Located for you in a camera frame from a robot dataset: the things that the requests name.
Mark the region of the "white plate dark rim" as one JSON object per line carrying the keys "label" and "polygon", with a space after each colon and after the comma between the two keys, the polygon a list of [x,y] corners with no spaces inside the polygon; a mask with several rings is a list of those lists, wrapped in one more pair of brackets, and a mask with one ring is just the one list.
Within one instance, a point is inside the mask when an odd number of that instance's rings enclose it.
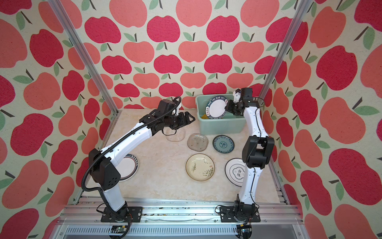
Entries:
{"label": "white plate dark rim", "polygon": [[221,119],[226,114],[226,103],[228,99],[223,95],[212,97],[206,105],[206,115],[209,119]]}

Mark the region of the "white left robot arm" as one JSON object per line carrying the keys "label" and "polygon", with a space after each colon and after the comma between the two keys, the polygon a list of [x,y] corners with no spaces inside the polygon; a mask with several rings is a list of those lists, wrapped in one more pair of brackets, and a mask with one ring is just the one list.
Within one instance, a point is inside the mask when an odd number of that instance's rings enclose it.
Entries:
{"label": "white left robot arm", "polygon": [[89,167],[81,182],[82,190],[98,191],[106,208],[124,220],[128,213],[122,213],[121,210],[127,208],[127,203],[118,185],[121,175],[117,166],[133,149],[157,132],[162,132],[166,127],[178,130],[196,120],[188,112],[179,112],[181,101],[181,97],[161,100],[157,109],[143,116],[139,123],[120,139],[101,150],[91,150]]}

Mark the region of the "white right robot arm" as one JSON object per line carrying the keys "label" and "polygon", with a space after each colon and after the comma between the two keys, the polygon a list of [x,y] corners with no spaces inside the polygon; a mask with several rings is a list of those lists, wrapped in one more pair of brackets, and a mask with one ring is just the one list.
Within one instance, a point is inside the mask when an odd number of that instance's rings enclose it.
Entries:
{"label": "white right robot arm", "polygon": [[225,109],[234,115],[243,116],[249,128],[249,137],[242,150],[242,160],[246,166],[244,181],[233,206],[235,218],[244,221],[258,213],[256,190],[261,173],[270,162],[275,141],[266,133],[257,101],[229,100]]}

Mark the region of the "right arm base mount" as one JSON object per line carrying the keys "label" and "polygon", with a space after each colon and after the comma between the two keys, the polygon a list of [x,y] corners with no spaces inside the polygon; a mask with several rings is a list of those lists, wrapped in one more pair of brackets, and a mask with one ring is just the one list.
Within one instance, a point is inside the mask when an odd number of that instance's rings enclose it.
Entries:
{"label": "right arm base mount", "polygon": [[220,216],[222,223],[259,223],[261,222],[259,207],[252,205],[223,206],[218,205],[215,212]]}

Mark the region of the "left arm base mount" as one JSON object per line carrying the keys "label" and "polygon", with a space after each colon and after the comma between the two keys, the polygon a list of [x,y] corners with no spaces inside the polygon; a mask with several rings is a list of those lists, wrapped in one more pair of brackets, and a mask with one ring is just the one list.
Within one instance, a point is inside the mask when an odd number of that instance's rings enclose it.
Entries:
{"label": "left arm base mount", "polygon": [[142,207],[122,207],[113,213],[105,208],[102,212],[102,223],[139,223],[142,216]]}

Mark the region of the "white plate green rim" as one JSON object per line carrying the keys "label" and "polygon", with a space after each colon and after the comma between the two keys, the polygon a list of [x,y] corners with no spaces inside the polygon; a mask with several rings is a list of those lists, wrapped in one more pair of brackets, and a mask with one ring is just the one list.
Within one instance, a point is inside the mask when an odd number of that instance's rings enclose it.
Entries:
{"label": "white plate green rim", "polygon": [[127,154],[116,167],[120,174],[119,181],[126,181],[134,176],[139,167],[138,158],[133,154]]}

